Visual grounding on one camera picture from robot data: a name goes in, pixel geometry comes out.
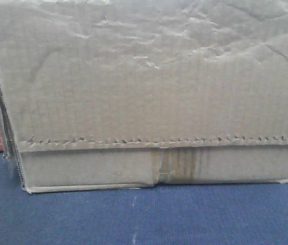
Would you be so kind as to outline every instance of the cardboard seam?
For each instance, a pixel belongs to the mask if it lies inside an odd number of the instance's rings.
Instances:
[[[288,145],[288,137],[259,137],[233,139],[200,139],[179,141],[130,141],[105,143],[93,140],[63,140],[63,141],[21,141],[18,143],[20,152],[60,151],[60,150],[90,150],[90,149],[131,149],[131,148],[181,148],[200,146],[227,146],[227,145]]]

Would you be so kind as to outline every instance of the blue carpet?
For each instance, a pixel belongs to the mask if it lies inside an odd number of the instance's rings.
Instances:
[[[30,195],[0,153],[0,244],[288,245],[288,184]]]

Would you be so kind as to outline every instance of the blue fabric surface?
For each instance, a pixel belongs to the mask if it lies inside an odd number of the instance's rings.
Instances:
[[[0,153],[0,244],[288,245],[288,184],[30,195]]]

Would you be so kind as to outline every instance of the torn cardboard edge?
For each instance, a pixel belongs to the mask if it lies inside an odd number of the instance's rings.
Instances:
[[[14,133],[10,124],[7,109],[4,103],[1,87],[0,87],[0,131],[2,135],[2,142],[4,146],[4,158],[16,162],[19,172],[21,186],[25,188],[25,180],[23,178],[22,168],[20,164],[20,156],[17,146],[15,144]]]
[[[221,139],[197,139],[197,140],[179,140],[179,141],[131,141],[126,142],[98,142],[87,139],[78,139],[75,141],[50,140],[43,142],[21,141],[17,143],[20,152],[38,152],[38,151],[67,151],[67,150],[89,150],[89,149],[125,149],[125,148],[182,148],[182,147],[201,147],[201,146],[226,146],[226,145],[288,145],[288,138],[284,137],[259,137],[258,139],[249,138],[226,138]]]

